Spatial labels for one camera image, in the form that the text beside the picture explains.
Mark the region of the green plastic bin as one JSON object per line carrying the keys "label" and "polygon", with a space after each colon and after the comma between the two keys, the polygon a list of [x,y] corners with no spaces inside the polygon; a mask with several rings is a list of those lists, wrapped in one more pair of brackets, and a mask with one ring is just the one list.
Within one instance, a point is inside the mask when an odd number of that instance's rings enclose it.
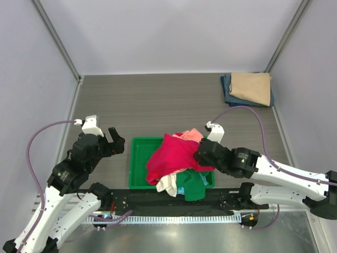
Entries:
{"label": "green plastic bin", "polygon": [[[156,186],[150,186],[146,181],[147,162],[153,153],[161,146],[163,138],[159,137],[136,137],[131,143],[131,161],[128,186],[133,190],[155,189]],[[185,172],[176,173],[176,179],[180,174],[186,175]],[[198,174],[198,178],[203,181],[205,188],[215,186],[214,172],[207,175]],[[182,185],[177,185],[177,194],[185,194]]]}

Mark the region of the magenta t shirt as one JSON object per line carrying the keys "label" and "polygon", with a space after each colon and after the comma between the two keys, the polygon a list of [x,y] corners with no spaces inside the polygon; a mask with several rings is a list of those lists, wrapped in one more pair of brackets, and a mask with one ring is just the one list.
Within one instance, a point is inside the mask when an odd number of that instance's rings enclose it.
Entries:
{"label": "magenta t shirt", "polygon": [[147,162],[147,183],[156,185],[163,176],[183,169],[193,169],[196,172],[214,171],[214,167],[200,166],[193,158],[199,145],[200,142],[185,141],[166,133],[161,146]]}

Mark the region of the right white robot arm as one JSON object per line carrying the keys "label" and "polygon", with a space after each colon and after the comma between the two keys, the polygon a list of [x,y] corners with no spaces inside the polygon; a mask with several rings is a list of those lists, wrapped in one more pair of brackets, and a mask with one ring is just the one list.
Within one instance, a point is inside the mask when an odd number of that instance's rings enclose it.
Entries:
{"label": "right white robot arm", "polygon": [[203,139],[194,154],[201,166],[212,166],[228,176],[271,182],[254,184],[237,195],[245,209],[257,205],[304,206],[317,217],[336,220],[336,172],[314,173],[286,166],[247,148],[229,150]]}

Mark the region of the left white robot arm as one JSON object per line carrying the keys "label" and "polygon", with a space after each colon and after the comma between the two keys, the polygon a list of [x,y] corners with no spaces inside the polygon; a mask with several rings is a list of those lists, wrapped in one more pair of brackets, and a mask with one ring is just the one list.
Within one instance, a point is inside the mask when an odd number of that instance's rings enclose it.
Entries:
{"label": "left white robot arm", "polygon": [[110,189],[94,183],[72,210],[63,218],[59,217],[99,161],[124,152],[124,138],[114,127],[108,131],[112,142],[108,142],[105,135],[95,135],[93,131],[78,136],[67,157],[53,168],[41,203],[27,227],[17,238],[4,244],[5,252],[58,252],[86,217],[111,206]]}

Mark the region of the salmon pink t shirt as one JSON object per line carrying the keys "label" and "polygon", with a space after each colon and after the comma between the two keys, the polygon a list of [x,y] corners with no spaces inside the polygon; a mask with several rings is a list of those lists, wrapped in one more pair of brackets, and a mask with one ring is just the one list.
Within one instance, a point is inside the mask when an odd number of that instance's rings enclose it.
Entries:
{"label": "salmon pink t shirt", "polygon": [[182,133],[175,133],[172,136],[185,141],[194,141],[194,142],[200,142],[204,138],[204,136],[196,128],[186,130]]}

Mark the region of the white t shirt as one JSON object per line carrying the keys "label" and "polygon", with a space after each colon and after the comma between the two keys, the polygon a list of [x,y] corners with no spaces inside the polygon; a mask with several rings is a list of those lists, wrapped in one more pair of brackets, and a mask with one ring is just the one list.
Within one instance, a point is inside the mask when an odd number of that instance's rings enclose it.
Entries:
{"label": "white t shirt", "polygon": [[156,191],[157,192],[166,191],[166,193],[169,196],[176,197],[177,195],[176,173],[163,176],[156,184]]}

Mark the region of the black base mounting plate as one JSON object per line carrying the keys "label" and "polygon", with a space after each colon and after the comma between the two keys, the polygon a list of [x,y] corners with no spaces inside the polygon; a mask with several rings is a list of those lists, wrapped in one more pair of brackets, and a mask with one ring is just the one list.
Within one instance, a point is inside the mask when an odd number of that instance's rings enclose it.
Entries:
{"label": "black base mounting plate", "polygon": [[198,201],[186,201],[183,195],[171,197],[154,189],[112,189],[98,210],[110,213],[111,208],[116,215],[131,210],[133,216],[142,217],[210,217],[229,216],[243,210],[267,210],[269,205],[254,204],[241,196],[238,188],[206,189],[205,198]]}

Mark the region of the folded blue t shirt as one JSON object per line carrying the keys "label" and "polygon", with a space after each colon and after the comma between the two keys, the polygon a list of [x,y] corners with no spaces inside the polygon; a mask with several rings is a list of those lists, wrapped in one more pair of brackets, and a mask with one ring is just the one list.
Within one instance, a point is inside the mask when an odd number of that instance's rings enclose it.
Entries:
{"label": "folded blue t shirt", "polygon": [[274,96],[271,91],[272,96],[272,104],[271,106],[264,106],[257,103],[249,102],[246,100],[238,99],[232,95],[230,95],[230,82],[231,82],[231,73],[225,73],[221,76],[221,84],[224,92],[224,100],[225,103],[229,104],[230,106],[239,106],[239,105],[249,105],[249,106],[260,106],[260,107],[273,107],[274,106]]}

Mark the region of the folded beige t shirt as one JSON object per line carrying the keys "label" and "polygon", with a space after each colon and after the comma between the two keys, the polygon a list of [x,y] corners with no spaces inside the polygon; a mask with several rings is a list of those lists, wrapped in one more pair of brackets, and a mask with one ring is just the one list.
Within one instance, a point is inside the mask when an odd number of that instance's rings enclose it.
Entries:
{"label": "folded beige t shirt", "polygon": [[271,106],[271,77],[269,73],[232,72],[230,95],[257,103]]}

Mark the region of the left aluminium frame post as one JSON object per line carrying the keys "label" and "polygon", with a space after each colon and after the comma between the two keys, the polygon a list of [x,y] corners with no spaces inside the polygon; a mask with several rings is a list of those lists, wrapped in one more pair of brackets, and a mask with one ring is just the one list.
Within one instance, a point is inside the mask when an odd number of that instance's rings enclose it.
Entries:
{"label": "left aluminium frame post", "polygon": [[64,59],[66,65],[72,72],[72,75],[75,77],[76,81],[79,82],[81,80],[81,75],[79,74],[78,70],[76,69],[73,61],[71,60],[61,38],[59,37],[54,25],[52,24],[45,8],[43,7],[41,1],[39,0],[31,0],[32,5],[34,6],[38,16],[42,20],[45,28],[47,29],[49,35],[51,36],[53,42],[55,43],[58,51],[60,52],[62,58]]}

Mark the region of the aluminium frame post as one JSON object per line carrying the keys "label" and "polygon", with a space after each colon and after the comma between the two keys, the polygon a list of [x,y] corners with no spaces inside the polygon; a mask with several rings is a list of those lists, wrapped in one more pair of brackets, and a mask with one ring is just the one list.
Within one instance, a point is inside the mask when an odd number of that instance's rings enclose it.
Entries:
{"label": "aluminium frame post", "polygon": [[308,10],[309,6],[311,5],[312,0],[301,0],[299,6],[297,7],[294,15],[292,16],[288,26],[286,27],[279,43],[277,44],[264,72],[270,73],[273,69],[274,65],[276,64],[277,60],[279,59],[281,53],[285,49],[287,43],[290,41],[292,35],[294,34],[297,26],[299,25],[301,19],[305,15],[306,11]]}
{"label": "aluminium frame post", "polygon": [[64,59],[66,65],[72,72],[72,75],[75,77],[76,81],[79,82],[81,80],[81,75],[79,74],[78,70],[76,69],[73,61],[71,60],[61,38],[59,37],[54,25],[52,24],[45,8],[43,7],[41,1],[39,0],[31,0],[32,5],[34,6],[38,16],[42,20],[45,28],[47,29],[49,35],[51,36],[53,42],[55,43],[58,51],[60,52],[62,58]]}

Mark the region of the right aluminium frame post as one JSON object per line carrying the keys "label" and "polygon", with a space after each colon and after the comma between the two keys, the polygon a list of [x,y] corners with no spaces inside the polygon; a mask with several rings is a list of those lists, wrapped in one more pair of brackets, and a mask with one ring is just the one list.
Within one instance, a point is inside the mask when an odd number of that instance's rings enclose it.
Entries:
{"label": "right aluminium frame post", "polygon": [[299,25],[301,19],[305,15],[306,11],[308,10],[309,6],[311,5],[312,0],[301,0],[299,6],[297,7],[294,15],[292,16],[288,26],[286,27],[279,43],[277,44],[264,72],[270,73],[273,69],[274,65],[276,64],[277,60],[279,59],[281,53],[285,49],[287,43],[290,41],[292,35],[294,34],[297,26]]}

